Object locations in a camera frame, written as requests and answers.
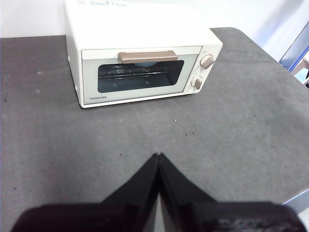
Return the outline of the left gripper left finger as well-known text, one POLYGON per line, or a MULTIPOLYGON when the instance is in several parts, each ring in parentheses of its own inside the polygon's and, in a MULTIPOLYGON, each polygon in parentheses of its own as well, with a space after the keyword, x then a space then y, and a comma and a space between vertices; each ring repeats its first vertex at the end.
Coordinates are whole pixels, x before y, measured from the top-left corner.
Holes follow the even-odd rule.
POLYGON ((153 154, 120 188, 99 203, 46 204, 22 213, 14 232, 141 232, 158 191, 153 154))

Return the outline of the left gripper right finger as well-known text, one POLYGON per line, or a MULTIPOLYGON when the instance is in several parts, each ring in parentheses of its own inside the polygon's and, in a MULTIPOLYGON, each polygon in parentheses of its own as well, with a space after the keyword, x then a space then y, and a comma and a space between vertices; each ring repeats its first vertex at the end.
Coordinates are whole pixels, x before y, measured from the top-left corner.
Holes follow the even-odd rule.
POLYGON ((182 232, 304 232, 290 207, 272 202, 219 202, 158 156, 160 195, 175 229, 182 232))

